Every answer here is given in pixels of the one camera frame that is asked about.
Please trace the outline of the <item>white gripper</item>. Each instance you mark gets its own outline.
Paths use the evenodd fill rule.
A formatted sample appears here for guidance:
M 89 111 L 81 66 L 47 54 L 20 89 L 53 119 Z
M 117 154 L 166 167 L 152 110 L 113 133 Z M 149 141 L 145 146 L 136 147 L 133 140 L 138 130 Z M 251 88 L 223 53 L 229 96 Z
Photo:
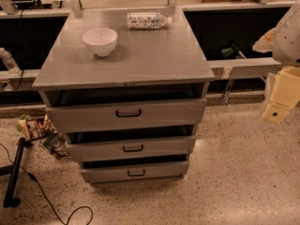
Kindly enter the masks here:
M 275 75 L 268 104 L 262 119 L 270 124 L 280 124 L 300 100 L 300 68 L 284 67 Z

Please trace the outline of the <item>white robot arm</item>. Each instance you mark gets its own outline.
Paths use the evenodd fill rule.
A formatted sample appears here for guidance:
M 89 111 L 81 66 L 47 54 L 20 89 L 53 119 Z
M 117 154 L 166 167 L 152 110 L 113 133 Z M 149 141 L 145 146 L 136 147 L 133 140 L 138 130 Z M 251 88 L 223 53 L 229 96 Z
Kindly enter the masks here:
M 279 124 L 300 101 L 300 1 L 293 3 L 277 26 L 252 46 L 259 53 L 271 52 L 283 68 L 267 76 L 262 119 Z

